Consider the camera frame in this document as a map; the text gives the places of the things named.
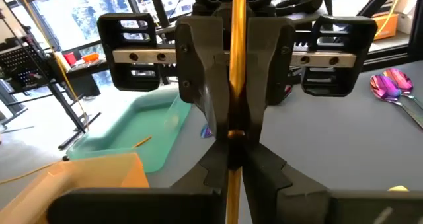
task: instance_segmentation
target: cable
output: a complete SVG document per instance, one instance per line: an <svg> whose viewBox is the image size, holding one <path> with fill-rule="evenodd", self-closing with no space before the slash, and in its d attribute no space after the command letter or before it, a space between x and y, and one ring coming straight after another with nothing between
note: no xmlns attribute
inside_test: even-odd
<svg viewBox="0 0 423 224"><path fill-rule="evenodd" d="M176 11L176 9L178 8L178 4L181 2L181 0L178 1L178 3L176 3L176 6L174 7L172 13L169 15L168 19L171 18L171 16L173 15L173 13Z"/></svg>
<svg viewBox="0 0 423 224"><path fill-rule="evenodd" d="M386 24L388 23L389 19L391 18L394 12L395 6L397 6L397 3L398 3L398 0L395 0L394 3L392 4L391 9L389 10L389 13L388 13L388 17L385 19L385 22L383 23L381 28L376 32L375 37L378 36L382 32L382 30L385 28Z"/></svg>
<svg viewBox="0 0 423 224"><path fill-rule="evenodd" d="M34 22L35 22L36 26L38 27L38 29L40 30L41 34L43 35L43 37L47 38L47 36L44 34L44 32L43 32L43 30L42 30L42 28L41 28L41 26L40 26L40 23L37 21L37 18L35 17L35 14L34 14L34 12L32 11L32 9L31 9L31 7L30 7L30 5L29 5L28 1L27 1L27 0L23 0L23 1L24 1L24 4L25 4L26 8L27 8L27 9L28 9L28 11L29 11L29 13L31 14L32 18L34 19ZM68 88L69 88L69 90L71 91L72 96L75 98L75 100L77 101L77 103L78 103L79 107L80 107L80 108L81 108L81 110L82 110L82 113L83 113L83 116L84 116L84 119L85 119L85 124L83 124L83 126L87 127L87 131L89 131L89 123L88 123L89 118L88 118L88 115L85 113L84 108L82 107L82 104L80 103L80 101L79 101L79 99L78 99L78 96L76 95L75 91L73 90L73 87L72 87L71 83L69 82L69 79L67 78L67 75L66 75L66 72L65 72L65 69L64 69L64 68L65 68L65 66L64 66L64 64L61 62L61 60L57 57L57 55L54 53L55 51L54 51L54 49L53 49L53 46L50 44L50 42L49 42L48 40L47 40L47 44L48 44L48 46L50 47L50 49L51 49L51 51L52 51L52 53L53 53L54 57L56 58L56 61L57 61L57 62L58 62L58 64L59 64L60 71L61 71L61 73L62 73L62 75L63 75L63 78L65 79L65 82L66 82L67 87L68 87Z"/></svg>
<svg viewBox="0 0 423 224"><path fill-rule="evenodd" d="M18 180L18 179L24 178L24 177L27 177L28 175L34 174L35 172L38 172L38 171L42 170L43 168L47 168L47 167L49 167L49 166L52 166L52 165L54 165L54 164L56 164L56 163L58 163L58 162L60 162L60 161L54 161L54 162L52 162L52 163L50 163L50 164L46 164L46 165L44 165L44 166L42 166L42 167L40 167L40 168L34 169L33 171L30 171L30 172L28 172L28 173L26 173L26 174L23 174L23 175L20 175L20 176L18 176L18 177L14 177L14 178L10 178L10 179L6 179L6 180L2 180L2 181L0 181L0 185L2 185L2 184L6 184L6 183L8 183L8 182L12 182L12 181L15 181L15 180Z"/></svg>

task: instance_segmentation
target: orange cardboard box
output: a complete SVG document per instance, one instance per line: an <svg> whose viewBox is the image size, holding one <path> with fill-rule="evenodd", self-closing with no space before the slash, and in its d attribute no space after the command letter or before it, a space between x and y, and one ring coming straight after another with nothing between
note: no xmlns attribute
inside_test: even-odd
<svg viewBox="0 0 423 224"><path fill-rule="evenodd" d="M379 31L379 29L383 26L387 18L388 18L388 15L383 15L383 16L373 18L373 20L376 21L376 24L377 24L377 31ZM397 33L397 22L398 22L398 14L392 14L388 19L388 23L385 25L381 33L379 33L375 37L374 40L395 36L395 34Z"/></svg>
<svg viewBox="0 0 423 224"><path fill-rule="evenodd" d="M149 187L137 153L60 161L43 170L0 211L0 223L48 224L48 206L62 194L77 188L118 187Z"/></svg>

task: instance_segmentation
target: teal plastic tray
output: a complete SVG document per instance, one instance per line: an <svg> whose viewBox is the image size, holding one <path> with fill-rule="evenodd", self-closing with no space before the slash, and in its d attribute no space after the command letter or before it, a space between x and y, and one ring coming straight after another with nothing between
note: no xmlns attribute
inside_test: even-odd
<svg viewBox="0 0 423 224"><path fill-rule="evenodd" d="M164 165L190 108L190 104L180 99L177 87L151 91L135 99L123 113L115 114L115 118L106 118L106 123L110 123L108 129L87 132L66 154L75 160L136 152L146 173L158 171ZM149 136L152 136L149 141L133 148Z"/></svg>

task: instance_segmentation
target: yellow object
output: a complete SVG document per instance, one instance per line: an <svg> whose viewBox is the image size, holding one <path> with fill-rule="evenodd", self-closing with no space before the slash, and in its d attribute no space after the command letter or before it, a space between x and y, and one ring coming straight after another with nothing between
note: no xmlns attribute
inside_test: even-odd
<svg viewBox="0 0 423 224"><path fill-rule="evenodd" d="M58 163L58 162L60 162L60 161L55 161L55 162L52 162L52 163L50 163L50 164L44 165L44 166L42 166L42 167L40 167L40 168L34 169L33 171L30 171L30 172L28 172L28 173L26 173L26 174L23 174L23 175L20 175L20 176L18 176L18 177L14 177L14 178L10 178L10 179L6 179L6 180L2 180L2 181L0 181L0 185L2 185L2 184L6 184L6 183L8 183L8 182L12 182L12 181L15 181L15 180L18 180L18 179L24 178L24 177L27 177L28 175L34 174L35 172L40 171L40 170L42 170L43 168L47 168L47 167L49 167L49 166L51 166L51 165L54 165L54 164L56 164L56 163Z"/></svg>
<svg viewBox="0 0 423 224"><path fill-rule="evenodd" d="M44 38L47 38L47 36L44 34L44 32L43 32L43 30L42 30L42 28L40 26L40 23L37 21L37 18L35 17L34 12L32 12L32 9L31 9L30 5L28 4L28 1L27 0L23 0L23 1L24 1L24 4L26 5L26 8L29 10L29 13L32 16L32 19L34 20L35 25L38 27L38 29L40 30L40 32L43 35L43 37ZM87 127L87 130L89 130L89 125L88 125L89 119L88 119L88 116L85 113L84 108L82 107L82 104L79 102L78 96L76 95L75 91L73 90L73 87L72 87L71 83L69 82L69 79L67 78L67 75L66 75L66 72L65 72L65 66L61 63L60 58L57 57L56 53L54 53L55 51L53 49L53 46L48 42L48 40L47 40L47 43L48 43L48 46L50 47L52 53L54 54L54 57L56 58L56 61L59 64L59 68L60 68L61 74L63 75L63 78L65 79L65 82L66 82L67 87L69 88L69 90L71 91L71 94L72 94L73 98L77 101L79 107L81 108L82 114L83 114L84 119L85 119L85 124L84 125Z"/></svg>
<svg viewBox="0 0 423 224"><path fill-rule="evenodd" d="M379 25L377 25L377 27L379 28L379 30L376 32L375 40L379 36L379 34L381 34L381 32L385 28L386 24L388 23L389 19L391 18L392 14L394 12L395 6L397 5L397 3L398 3L398 0L395 0L394 3L392 4L391 10L389 10L388 16L385 19L385 22L382 24L382 26L379 27Z"/></svg>
<svg viewBox="0 0 423 224"><path fill-rule="evenodd" d="M77 188L148 188L136 153L60 161L31 182L0 211L0 223L47 223L46 210L56 198Z"/></svg>
<svg viewBox="0 0 423 224"><path fill-rule="evenodd" d="M405 188L402 185L392 187L392 188L388 189L388 191L391 191L391 192L409 192L408 188Z"/></svg>
<svg viewBox="0 0 423 224"><path fill-rule="evenodd" d="M142 144L144 144L145 142L149 141L151 138L152 138L152 136L149 136L149 137L145 138L144 140L142 140L142 141L138 142L136 145L134 145L132 148L137 148L137 147L139 147L140 145L142 145Z"/></svg>
<svg viewBox="0 0 423 224"><path fill-rule="evenodd" d="M231 53L229 58L229 84L231 107L239 109L241 93L245 85L245 30L247 0L232 0ZM242 135L243 131L230 131L228 136ZM229 170L227 193L227 223L238 223L239 189L242 168Z"/></svg>

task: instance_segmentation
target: bolt hole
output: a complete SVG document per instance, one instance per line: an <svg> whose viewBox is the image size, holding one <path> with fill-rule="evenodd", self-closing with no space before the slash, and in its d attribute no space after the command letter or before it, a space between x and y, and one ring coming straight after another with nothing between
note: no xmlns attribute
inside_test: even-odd
<svg viewBox="0 0 423 224"><path fill-rule="evenodd" d="M138 56L137 56L137 54L135 54L135 53L131 53L131 54L130 54L130 59L132 59L133 61L138 60Z"/></svg>
<svg viewBox="0 0 423 224"><path fill-rule="evenodd" d="M336 65L338 62L339 62L338 57L334 57L334 58L330 59L330 61L329 61L330 65Z"/></svg>
<svg viewBox="0 0 423 224"><path fill-rule="evenodd" d="M301 63L302 65L305 65L305 64L310 63L310 57L308 57L308 56L303 56L303 57L301 58L301 60L300 60L300 63Z"/></svg>
<svg viewBox="0 0 423 224"><path fill-rule="evenodd" d="M158 53L157 54L157 60L159 60L159 61L165 61L166 60L166 56L163 53Z"/></svg>
<svg viewBox="0 0 423 224"><path fill-rule="evenodd" d="M182 86L188 88L191 85L190 81L183 81Z"/></svg>

